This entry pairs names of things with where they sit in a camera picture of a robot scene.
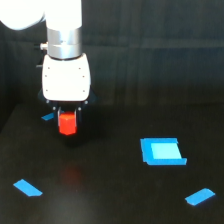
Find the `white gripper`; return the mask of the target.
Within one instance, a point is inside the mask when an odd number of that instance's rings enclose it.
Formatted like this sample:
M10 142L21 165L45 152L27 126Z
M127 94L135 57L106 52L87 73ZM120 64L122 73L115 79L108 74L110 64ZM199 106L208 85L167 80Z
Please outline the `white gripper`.
M94 99L87 55L72 60L55 60L44 56L42 87L38 98L44 102L85 102ZM61 107L53 107L54 121L59 124ZM77 127L82 124L82 108L76 109Z

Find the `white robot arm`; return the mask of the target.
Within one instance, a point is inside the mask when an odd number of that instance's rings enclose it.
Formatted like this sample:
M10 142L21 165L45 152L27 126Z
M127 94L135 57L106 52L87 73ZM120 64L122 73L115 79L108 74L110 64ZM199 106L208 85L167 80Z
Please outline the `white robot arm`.
M57 122L61 109L74 105L73 124L81 123L81 111L91 93L87 55L82 51L82 0L0 0L0 22L11 30L25 30L46 23L46 53L42 64L42 95L52 104Z

